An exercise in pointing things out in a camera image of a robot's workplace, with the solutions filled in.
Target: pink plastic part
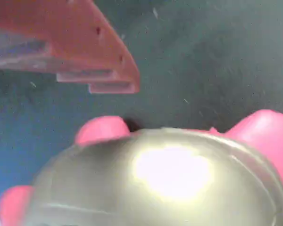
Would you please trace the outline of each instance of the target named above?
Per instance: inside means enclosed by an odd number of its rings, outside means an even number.
[[[225,136],[258,149],[274,164],[283,181],[283,114],[257,111],[226,132]]]
[[[32,186],[15,186],[5,191],[0,197],[1,226],[20,226]]]
[[[92,119],[83,125],[76,135],[75,143],[87,145],[129,135],[130,131],[121,117],[102,116]]]

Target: pink knob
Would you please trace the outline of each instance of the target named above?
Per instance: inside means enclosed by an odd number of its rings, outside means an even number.
[[[274,164],[283,181],[283,114],[271,110],[257,111],[225,136],[257,148]]]
[[[102,116],[85,123],[77,133],[75,143],[87,145],[129,135],[130,131],[121,117]]]

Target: plastic toy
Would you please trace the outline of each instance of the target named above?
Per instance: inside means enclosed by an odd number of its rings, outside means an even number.
[[[283,182],[283,114],[260,110],[243,119],[224,134],[218,133],[214,128],[209,133],[256,148],[276,167]],[[129,135],[130,131],[122,118],[104,116],[87,122],[78,132],[75,143],[85,146]],[[20,225],[31,192],[30,186],[16,186],[2,195],[0,199],[2,226]]]

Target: gray surface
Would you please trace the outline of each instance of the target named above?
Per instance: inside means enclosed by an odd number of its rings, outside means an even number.
[[[283,0],[96,3],[125,35],[140,93],[89,95],[54,76],[0,72],[0,192],[29,183],[99,115],[224,131],[258,109],[283,112]]]
[[[73,146],[33,185],[24,226],[283,226],[283,186],[259,152],[183,129]]]

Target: red plastic piece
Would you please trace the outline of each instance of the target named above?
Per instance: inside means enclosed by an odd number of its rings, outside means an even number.
[[[92,0],[0,0],[0,30],[47,43],[33,62],[0,68],[57,73],[58,81],[88,83],[94,93],[139,91],[131,54]],[[29,65],[35,61],[41,66]]]

